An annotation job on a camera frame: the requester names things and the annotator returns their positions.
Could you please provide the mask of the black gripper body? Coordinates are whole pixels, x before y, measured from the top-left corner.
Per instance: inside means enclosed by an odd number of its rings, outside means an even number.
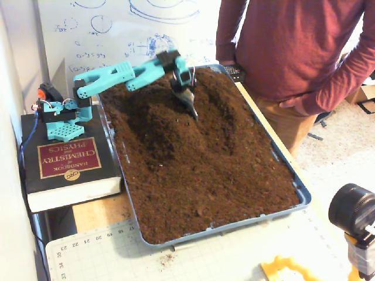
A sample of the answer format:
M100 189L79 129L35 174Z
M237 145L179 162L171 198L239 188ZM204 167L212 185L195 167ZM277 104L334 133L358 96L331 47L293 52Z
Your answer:
M169 83L170 83L172 92L174 94L179 94L179 95L182 95L184 92L189 92L188 87L193 87L195 89L195 86L196 86L196 84L181 85L178 81L170 81Z

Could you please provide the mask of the person left hand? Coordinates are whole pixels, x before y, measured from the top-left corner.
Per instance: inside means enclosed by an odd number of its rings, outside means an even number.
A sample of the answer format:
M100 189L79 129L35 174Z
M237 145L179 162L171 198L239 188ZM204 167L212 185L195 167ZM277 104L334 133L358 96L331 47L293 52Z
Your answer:
M294 108L299 114L308 116L303 104L302 97L295 97L290 100L283 101L279 104L281 108Z

